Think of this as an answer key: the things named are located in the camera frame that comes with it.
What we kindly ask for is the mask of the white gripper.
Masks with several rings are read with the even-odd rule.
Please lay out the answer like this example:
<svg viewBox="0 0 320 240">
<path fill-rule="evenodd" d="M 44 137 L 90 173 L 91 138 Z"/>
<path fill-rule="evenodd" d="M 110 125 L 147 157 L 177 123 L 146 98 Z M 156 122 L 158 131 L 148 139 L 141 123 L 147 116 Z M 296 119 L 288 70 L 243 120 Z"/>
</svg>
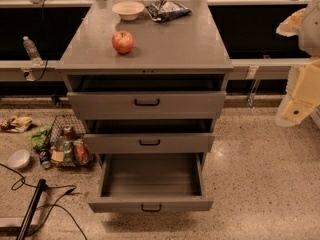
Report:
<svg viewBox="0 0 320 240">
<path fill-rule="evenodd" d="M 299 9 L 279 24 L 276 33 L 285 37 L 302 34 L 306 9 Z M 286 95 L 275 116 L 278 126 L 300 124 L 320 105 L 320 58 L 311 58 L 304 66 L 289 71 Z"/>
</svg>

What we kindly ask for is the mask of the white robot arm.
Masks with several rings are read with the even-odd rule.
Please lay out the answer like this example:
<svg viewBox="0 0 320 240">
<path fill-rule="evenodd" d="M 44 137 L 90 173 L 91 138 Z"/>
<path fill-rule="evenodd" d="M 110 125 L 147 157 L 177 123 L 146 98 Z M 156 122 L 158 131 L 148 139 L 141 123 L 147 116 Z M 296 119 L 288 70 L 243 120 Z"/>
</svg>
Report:
<svg viewBox="0 0 320 240">
<path fill-rule="evenodd" d="M 289 70 L 286 95 L 275 117 L 278 126 L 300 124 L 320 105 L 320 0 L 311 0 L 279 24 L 276 33 L 298 36 L 299 49 L 310 55 L 302 66 Z"/>
</svg>

